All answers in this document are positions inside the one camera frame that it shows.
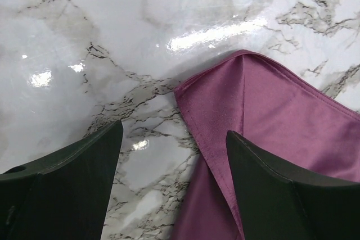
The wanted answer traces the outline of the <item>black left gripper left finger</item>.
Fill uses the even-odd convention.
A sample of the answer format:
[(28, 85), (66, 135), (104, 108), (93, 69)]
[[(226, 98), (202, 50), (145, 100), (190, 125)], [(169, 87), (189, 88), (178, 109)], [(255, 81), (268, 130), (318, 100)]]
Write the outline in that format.
[(2, 239), (100, 239), (123, 125), (1, 174)]

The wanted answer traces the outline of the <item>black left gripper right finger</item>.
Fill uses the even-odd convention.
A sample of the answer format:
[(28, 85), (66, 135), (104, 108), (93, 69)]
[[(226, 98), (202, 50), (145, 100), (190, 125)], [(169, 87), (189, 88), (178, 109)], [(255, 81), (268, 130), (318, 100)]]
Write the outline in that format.
[(245, 239), (359, 239), (359, 183), (302, 168), (233, 131), (226, 147)]

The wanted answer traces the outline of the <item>purple satin napkin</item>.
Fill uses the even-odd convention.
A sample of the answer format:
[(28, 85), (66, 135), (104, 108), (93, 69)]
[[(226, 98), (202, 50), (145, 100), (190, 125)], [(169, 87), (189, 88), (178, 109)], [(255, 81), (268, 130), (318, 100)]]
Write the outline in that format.
[(359, 183), (359, 115), (266, 56), (237, 51), (174, 95), (200, 156), (171, 239), (245, 239), (229, 131), (302, 168)]

